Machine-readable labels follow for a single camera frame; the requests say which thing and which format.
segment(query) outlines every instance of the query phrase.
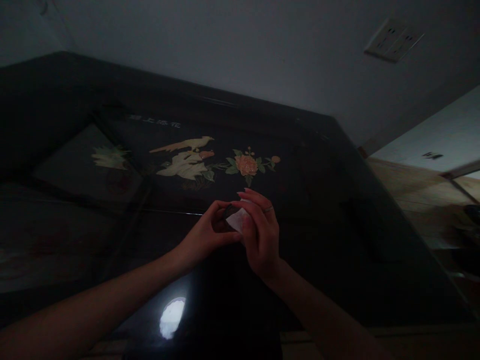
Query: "finger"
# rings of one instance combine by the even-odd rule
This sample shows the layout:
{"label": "finger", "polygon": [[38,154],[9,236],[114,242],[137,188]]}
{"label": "finger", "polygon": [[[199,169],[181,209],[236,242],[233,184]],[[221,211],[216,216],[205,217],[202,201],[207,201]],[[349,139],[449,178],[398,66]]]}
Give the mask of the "finger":
{"label": "finger", "polygon": [[246,248],[246,254],[249,258],[259,253],[259,242],[257,241],[257,229],[250,216],[245,215],[241,223],[243,232],[243,244]]}
{"label": "finger", "polygon": [[210,207],[205,211],[203,216],[213,218],[218,210],[226,208],[229,204],[230,203],[226,201],[215,200],[211,203]]}
{"label": "finger", "polygon": [[[252,192],[237,192],[238,196],[242,199],[250,200],[252,203],[257,204],[262,211],[272,206],[272,202],[265,196],[260,195],[258,192],[252,190]],[[269,210],[264,212],[266,219],[270,224],[277,223],[277,217],[275,216],[275,210]]]}
{"label": "finger", "polygon": [[222,220],[223,217],[224,217],[224,212],[225,212],[225,209],[224,209],[224,208],[221,208],[220,210],[218,210],[218,211],[215,213],[215,216],[213,217],[213,220],[216,221],[216,222]]}
{"label": "finger", "polygon": [[236,231],[218,233],[216,236],[218,246],[237,243],[242,239],[242,234]]}
{"label": "finger", "polygon": [[237,208],[244,208],[252,217],[260,236],[267,235],[270,224],[260,206],[246,201],[232,201],[231,204]]}

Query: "white wall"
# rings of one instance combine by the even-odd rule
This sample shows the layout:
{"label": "white wall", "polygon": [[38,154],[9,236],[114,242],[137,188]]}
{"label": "white wall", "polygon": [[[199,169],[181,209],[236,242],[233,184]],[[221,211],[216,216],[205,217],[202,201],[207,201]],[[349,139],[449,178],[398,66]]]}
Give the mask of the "white wall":
{"label": "white wall", "polygon": [[33,0],[0,0],[0,67],[65,50]]}
{"label": "white wall", "polygon": [[[332,115],[356,145],[480,57],[475,0],[55,3],[73,52]],[[363,54],[390,16],[425,32],[397,64]]]}
{"label": "white wall", "polygon": [[[442,154],[425,159],[428,152]],[[480,160],[480,86],[372,155],[373,158],[441,172]],[[479,174],[472,177],[480,179]]]}

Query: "bird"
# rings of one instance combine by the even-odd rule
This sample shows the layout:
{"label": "bird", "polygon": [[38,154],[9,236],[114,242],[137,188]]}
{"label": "bird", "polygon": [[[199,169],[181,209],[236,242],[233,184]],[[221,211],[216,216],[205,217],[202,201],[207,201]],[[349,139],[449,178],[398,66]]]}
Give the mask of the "bird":
{"label": "bird", "polygon": [[200,151],[199,148],[207,145],[210,140],[215,140],[215,139],[211,136],[202,136],[201,138],[197,138],[197,139],[188,139],[188,140],[176,142],[167,146],[150,150],[150,153],[157,153],[160,151],[172,152],[174,150],[188,148],[188,147],[191,147],[191,151],[199,152]]}

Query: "wall socket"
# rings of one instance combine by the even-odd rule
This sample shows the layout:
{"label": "wall socket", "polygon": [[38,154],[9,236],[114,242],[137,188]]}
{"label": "wall socket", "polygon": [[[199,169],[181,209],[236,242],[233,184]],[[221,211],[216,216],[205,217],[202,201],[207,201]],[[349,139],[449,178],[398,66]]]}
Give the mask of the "wall socket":
{"label": "wall socket", "polygon": [[424,34],[401,21],[387,19],[366,46],[365,54],[397,63]]}

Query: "wooden floor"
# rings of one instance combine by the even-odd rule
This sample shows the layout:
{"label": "wooden floor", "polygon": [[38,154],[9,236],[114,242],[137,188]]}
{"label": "wooden floor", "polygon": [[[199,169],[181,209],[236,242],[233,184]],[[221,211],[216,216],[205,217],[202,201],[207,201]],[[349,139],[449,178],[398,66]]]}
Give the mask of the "wooden floor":
{"label": "wooden floor", "polygon": [[[451,274],[462,270],[450,257],[450,249],[464,248],[454,229],[464,205],[472,201],[437,171],[404,166],[374,158],[367,159],[371,170],[403,210],[433,255]],[[462,185],[480,195],[480,180],[466,178]],[[480,284],[452,277],[470,305],[480,314]],[[480,332],[452,330],[432,333],[380,336],[379,341],[396,359],[480,359]],[[318,359],[311,342],[285,343],[284,359]]]}

